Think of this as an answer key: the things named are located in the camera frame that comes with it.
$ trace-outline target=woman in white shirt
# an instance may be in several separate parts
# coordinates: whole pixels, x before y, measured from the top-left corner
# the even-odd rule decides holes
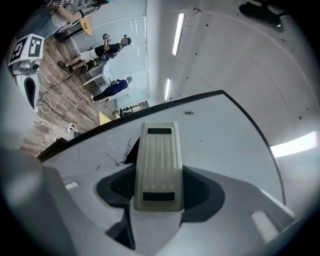
[[[32,33],[44,37],[46,40],[67,22],[73,23],[80,20],[109,2],[110,0],[73,0],[72,3],[66,2],[61,7],[50,4],[48,8],[42,9],[19,30],[17,39]]]

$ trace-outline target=person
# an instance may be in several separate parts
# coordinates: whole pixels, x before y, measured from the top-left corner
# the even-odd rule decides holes
[[[73,0],[56,7],[51,1],[48,7],[42,8],[33,18],[18,31],[16,39],[29,34],[36,34],[45,40],[53,36],[67,22],[73,23],[108,4],[111,0]]]
[[[117,79],[116,82],[113,82],[112,85],[107,87],[102,93],[97,96],[91,95],[91,99],[93,103],[96,101],[102,100],[105,97],[110,97],[116,95],[117,93],[121,92],[122,90],[128,88],[129,83],[132,81],[132,77],[128,76],[126,80],[119,80]]]
[[[107,36],[104,38],[103,45],[100,45],[94,49],[87,50],[85,52],[80,53],[77,57],[73,60],[69,61],[68,63],[64,63],[62,61],[58,62],[58,66],[63,70],[68,69],[71,73],[82,66],[84,66],[87,62],[91,61],[92,59],[99,59],[102,54],[116,54],[122,50],[123,47],[128,46],[131,44],[131,39],[126,35],[121,39],[120,43],[109,44]]]

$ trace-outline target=white ceiling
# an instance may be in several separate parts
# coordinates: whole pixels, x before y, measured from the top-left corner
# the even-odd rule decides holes
[[[282,18],[283,33],[258,24],[239,12],[241,4],[240,0],[147,0],[149,103],[165,101],[170,78],[172,99],[226,91],[271,145],[317,130],[319,64],[302,32],[290,16]],[[194,7],[202,11],[195,13]],[[180,13],[186,14],[187,22],[174,56]]]

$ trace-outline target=white sneaker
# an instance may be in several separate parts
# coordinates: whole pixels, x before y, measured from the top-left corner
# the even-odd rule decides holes
[[[93,95],[91,95],[91,100],[92,100],[93,103],[96,103],[96,101],[94,100],[94,96]]]

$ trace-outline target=black pants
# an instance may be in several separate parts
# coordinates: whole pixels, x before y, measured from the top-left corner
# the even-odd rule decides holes
[[[105,97],[109,97],[109,96],[113,96],[113,95],[115,95],[115,93],[110,90],[110,87],[107,87],[102,93],[93,97],[93,100],[99,101],[99,100],[104,99]]]

